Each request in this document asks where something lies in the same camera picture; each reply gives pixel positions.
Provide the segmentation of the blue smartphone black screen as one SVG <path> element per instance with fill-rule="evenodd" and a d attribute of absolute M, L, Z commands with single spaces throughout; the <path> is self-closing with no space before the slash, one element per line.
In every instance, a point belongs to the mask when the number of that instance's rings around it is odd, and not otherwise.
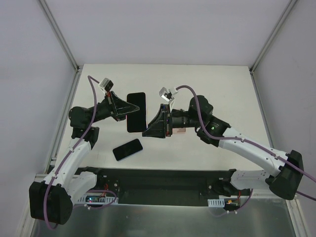
<path fill-rule="evenodd" d="M 134 139 L 113 149 L 116 161 L 121 161 L 143 150 L 139 139 Z"/>

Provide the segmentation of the pink phone case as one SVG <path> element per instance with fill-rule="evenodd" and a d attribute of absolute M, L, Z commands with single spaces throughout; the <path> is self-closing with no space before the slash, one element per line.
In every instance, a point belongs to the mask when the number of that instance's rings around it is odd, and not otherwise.
<path fill-rule="evenodd" d="M 173 128 L 172 132 L 173 134 L 185 134 L 186 128 Z"/>

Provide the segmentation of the beige phone with case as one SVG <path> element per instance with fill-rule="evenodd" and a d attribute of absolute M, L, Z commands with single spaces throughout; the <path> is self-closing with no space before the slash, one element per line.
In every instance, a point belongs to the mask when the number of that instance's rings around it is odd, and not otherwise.
<path fill-rule="evenodd" d="M 127 115 L 127 132 L 142 133 L 147 129 L 147 107 L 145 92 L 130 93 L 127 102 L 139 107 L 139 110 Z"/>

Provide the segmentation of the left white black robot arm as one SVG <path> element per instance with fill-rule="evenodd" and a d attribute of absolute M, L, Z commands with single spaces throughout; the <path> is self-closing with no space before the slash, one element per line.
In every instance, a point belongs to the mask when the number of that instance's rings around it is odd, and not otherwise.
<path fill-rule="evenodd" d="M 104 179 L 93 172 L 84 171 L 73 178 L 83 159 L 91 152 L 99 136 L 93 123 L 113 118 L 121 121 L 139 107 L 121 100 L 113 91 L 106 92 L 102 102 L 90 108 L 73 107 L 69 111 L 73 129 L 65 156 L 41 181 L 34 181 L 29 188 L 30 215 L 47 224 L 64 225 L 70 218 L 74 205 L 90 189 L 99 192 Z"/>

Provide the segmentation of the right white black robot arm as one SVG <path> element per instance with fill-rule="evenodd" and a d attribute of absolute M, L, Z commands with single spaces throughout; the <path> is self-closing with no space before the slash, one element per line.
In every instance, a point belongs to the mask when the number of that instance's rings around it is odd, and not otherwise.
<path fill-rule="evenodd" d="M 243 189 L 269 189 L 282 199 L 294 199 L 303 177 L 302 155 L 295 150 L 286 153 L 257 145 L 212 112 L 213 106 L 202 95 L 190 100 L 187 111 L 161 104 L 142 135 L 166 138 L 172 135 L 173 129 L 193 127 L 203 142 L 236 153 L 261 167 L 255 171 L 233 169 L 229 179 L 214 186 L 217 193 L 229 196 Z"/>

